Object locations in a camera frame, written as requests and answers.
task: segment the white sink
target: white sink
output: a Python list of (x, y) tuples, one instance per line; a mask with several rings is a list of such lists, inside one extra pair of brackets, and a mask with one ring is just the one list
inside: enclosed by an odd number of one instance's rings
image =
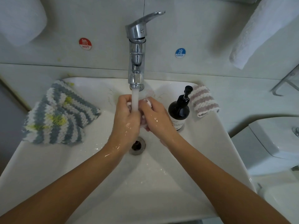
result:
[[(69, 78), (73, 88), (102, 110), (84, 130), (84, 143), (67, 146), (21, 142), (0, 177), (0, 215), (98, 152), (112, 130), (118, 96), (131, 93), (127, 79)], [(152, 96), (166, 109), (193, 83), (146, 80), (140, 98)], [(250, 177), (216, 113), (190, 115), (180, 134), (216, 165), (254, 190)], [(67, 223), (169, 223), (215, 217), (211, 203), (178, 161), (145, 129), (138, 156), (126, 154), (117, 168)]]

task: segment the running water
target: running water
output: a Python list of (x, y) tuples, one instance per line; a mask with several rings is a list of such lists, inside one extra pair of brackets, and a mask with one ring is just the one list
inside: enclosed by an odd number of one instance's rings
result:
[(138, 111), (139, 88), (132, 88), (132, 111)]

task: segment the bottle label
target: bottle label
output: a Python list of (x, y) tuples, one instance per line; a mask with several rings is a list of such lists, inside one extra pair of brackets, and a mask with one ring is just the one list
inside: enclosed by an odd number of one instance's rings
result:
[(180, 129), (183, 126), (184, 122), (185, 122), (185, 119), (177, 120), (177, 119), (172, 118), (171, 116), (170, 116), (170, 119), (173, 122), (173, 125), (174, 125), (176, 130)]

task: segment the left hand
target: left hand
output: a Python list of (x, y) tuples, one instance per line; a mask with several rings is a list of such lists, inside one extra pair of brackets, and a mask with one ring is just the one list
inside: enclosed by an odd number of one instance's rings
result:
[(117, 141), (120, 147), (127, 152), (135, 143), (140, 130), (139, 111), (131, 112), (127, 107), (127, 102), (131, 101), (132, 95), (121, 95), (118, 98), (116, 112), (114, 116), (114, 124), (109, 140)]

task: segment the black soap bottle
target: black soap bottle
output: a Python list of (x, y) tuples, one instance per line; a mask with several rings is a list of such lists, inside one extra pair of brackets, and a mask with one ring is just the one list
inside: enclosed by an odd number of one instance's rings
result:
[(188, 107), (190, 99), (188, 96), (192, 90), (192, 86), (186, 86), (184, 90), (185, 94), (179, 96), (177, 101), (174, 101), (169, 105), (168, 113), (176, 130), (179, 130), (183, 126), (190, 113)]

